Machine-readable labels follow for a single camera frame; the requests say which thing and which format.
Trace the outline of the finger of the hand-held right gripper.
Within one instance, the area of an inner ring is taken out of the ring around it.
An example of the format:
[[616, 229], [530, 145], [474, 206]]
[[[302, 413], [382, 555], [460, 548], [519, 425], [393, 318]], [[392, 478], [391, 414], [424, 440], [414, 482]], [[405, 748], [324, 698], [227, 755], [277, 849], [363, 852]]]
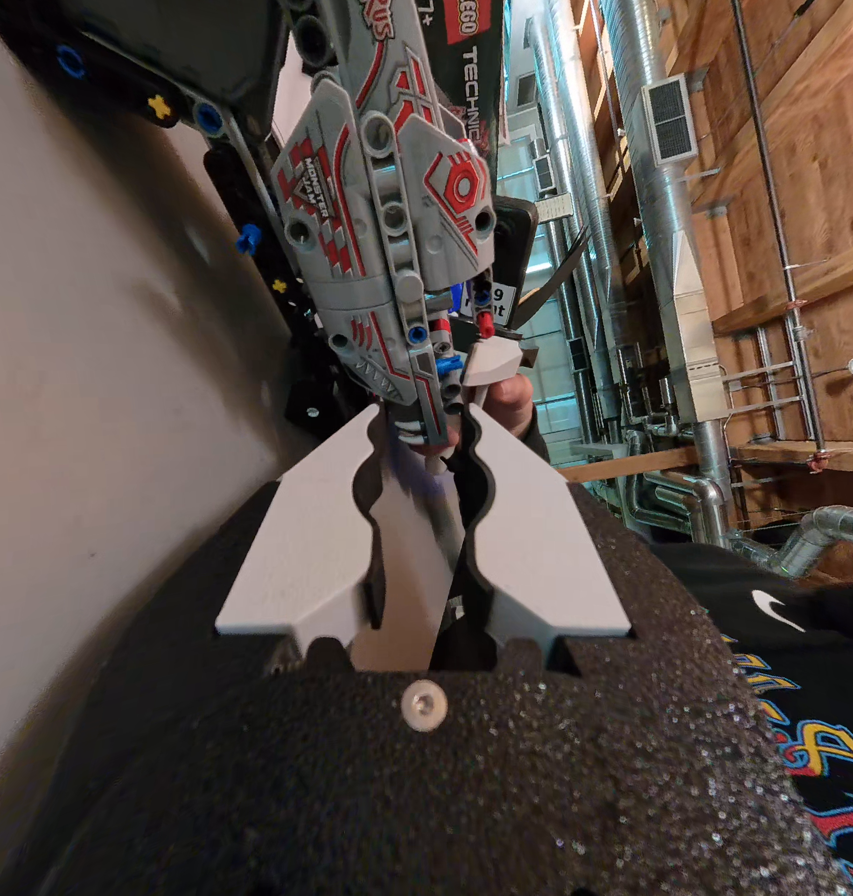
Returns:
[[472, 402], [483, 407], [491, 385], [516, 375], [522, 364], [520, 341], [507, 338], [479, 339], [470, 347], [461, 378], [473, 390]]

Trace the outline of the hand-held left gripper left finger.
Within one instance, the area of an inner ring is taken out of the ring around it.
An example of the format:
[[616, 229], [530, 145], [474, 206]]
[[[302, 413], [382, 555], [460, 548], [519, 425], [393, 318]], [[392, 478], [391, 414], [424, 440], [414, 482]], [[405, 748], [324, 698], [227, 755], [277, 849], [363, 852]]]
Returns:
[[305, 654], [381, 628], [385, 408], [371, 404], [282, 475], [215, 621], [220, 635], [288, 635]]

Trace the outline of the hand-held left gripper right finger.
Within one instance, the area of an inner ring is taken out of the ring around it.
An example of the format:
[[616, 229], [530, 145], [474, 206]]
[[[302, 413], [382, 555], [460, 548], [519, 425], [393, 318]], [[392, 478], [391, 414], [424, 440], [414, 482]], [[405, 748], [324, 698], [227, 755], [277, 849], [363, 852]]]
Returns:
[[624, 637], [632, 625], [565, 479], [472, 404], [473, 454], [488, 498], [468, 531], [498, 643]]

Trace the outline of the grey red toy brick model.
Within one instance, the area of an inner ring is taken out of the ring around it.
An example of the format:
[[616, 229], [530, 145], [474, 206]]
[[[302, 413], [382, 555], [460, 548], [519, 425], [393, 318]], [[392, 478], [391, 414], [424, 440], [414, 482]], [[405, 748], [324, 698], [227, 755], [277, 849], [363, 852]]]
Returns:
[[448, 300], [488, 285], [486, 162], [443, 105], [415, 2], [281, 2], [311, 98], [271, 171], [324, 339], [410, 447], [448, 446], [463, 362]]

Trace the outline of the black toy brick chassis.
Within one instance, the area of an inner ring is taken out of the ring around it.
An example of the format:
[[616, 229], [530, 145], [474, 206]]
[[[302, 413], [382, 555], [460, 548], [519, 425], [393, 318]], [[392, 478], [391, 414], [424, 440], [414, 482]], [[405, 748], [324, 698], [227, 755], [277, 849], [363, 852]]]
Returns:
[[206, 142], [203, 165], [290, 332], [285, 418], [320, 441], [373, 400], [329, 349], [266, 180], [286, 61], [279, 2], [0, 1], [7, 48], [56, 94]]

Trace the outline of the person's right forearm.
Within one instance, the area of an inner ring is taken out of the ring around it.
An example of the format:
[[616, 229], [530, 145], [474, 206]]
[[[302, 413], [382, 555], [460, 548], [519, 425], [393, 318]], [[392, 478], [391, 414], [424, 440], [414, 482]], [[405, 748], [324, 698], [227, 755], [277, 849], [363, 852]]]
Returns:
[[530, 405], [529, 418], [522, 421], [522, 424], [515, 428], [514, 434], [526, 445], [534, 454], [539, 456], [545, 463], [550, 464], [549, 452], [544, 437], [539, 429], [538, 410], [535, 404]]

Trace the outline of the silver duct elbow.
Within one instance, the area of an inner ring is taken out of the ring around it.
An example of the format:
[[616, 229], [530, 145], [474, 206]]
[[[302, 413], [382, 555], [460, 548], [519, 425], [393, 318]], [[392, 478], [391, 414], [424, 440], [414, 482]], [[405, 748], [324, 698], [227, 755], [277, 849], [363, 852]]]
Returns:
[[735, 554], [790, 580], [813, 573], [823, 554], [840, 542], [853, 544], [853, 507], [846, 505], [808, 512], [777, 550], [737, 532], [728, 536], [728, 546]]

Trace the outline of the person's right hand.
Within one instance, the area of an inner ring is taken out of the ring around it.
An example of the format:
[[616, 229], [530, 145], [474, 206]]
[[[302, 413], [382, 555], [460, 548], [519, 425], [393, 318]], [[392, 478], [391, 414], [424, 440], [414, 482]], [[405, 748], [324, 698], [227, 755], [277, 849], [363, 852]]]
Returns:
[[490, 385], [482, 407], [490, 418], [524, 441], [535, 417], [531, 381], [518, 373]]

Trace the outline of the wooden beam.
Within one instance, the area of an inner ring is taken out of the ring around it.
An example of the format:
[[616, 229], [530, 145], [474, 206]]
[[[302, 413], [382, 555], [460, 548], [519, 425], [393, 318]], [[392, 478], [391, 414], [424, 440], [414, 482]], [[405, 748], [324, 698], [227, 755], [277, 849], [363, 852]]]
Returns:
[[628, 455], [601, 462], [557, 468], [568, 482], [588, 484], [607, 479], [644, 475], [646, 473], [696, 467], [700, 463], [694, 446], [684, 446], [667, 451]]

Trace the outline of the black toy set box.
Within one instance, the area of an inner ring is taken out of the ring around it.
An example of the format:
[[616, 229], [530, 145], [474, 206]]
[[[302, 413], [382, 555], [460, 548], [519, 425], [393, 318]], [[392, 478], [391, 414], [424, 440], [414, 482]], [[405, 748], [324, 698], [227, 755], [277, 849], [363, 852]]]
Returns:
[[488, 165], [497, 191], [499, 143], [505, 119], [505, 17], [503, 1], [417, 1], [421, 29], [440, 100]]

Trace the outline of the black printed sweatshirt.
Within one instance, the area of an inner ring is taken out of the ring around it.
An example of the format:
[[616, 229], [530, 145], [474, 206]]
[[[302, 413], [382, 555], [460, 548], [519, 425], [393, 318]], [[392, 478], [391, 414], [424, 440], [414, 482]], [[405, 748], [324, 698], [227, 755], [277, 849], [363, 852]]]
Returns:
[[853, 894], [853, 584], [804, 588], [714, 546], [652, 551], [719, 629]]

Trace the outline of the large silver ventilation duct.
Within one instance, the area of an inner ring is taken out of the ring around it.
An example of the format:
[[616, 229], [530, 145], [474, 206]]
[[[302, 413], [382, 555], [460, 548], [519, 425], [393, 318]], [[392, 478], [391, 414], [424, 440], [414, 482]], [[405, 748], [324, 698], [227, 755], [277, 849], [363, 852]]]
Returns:
[[701, 475], [715, 482], [727, 511], [733, 497], [723, 421], [725, 388], [698, 263], [685, 167], [656, 167], [642, 86], [666, 79], [650, 1], [603, 1], [615, 82], [626, 131], [643, 233], [681, 421], [692, 425]]

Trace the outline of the white wall vent grille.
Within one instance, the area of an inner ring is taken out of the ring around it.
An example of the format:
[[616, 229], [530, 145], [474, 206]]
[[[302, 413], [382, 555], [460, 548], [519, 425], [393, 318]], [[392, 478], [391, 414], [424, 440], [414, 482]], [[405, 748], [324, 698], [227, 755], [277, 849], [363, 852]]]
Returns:
[[642, 94], [655, 166], [695, 159], [698, 140], [686, 75], [679, 73], [645, 84]]

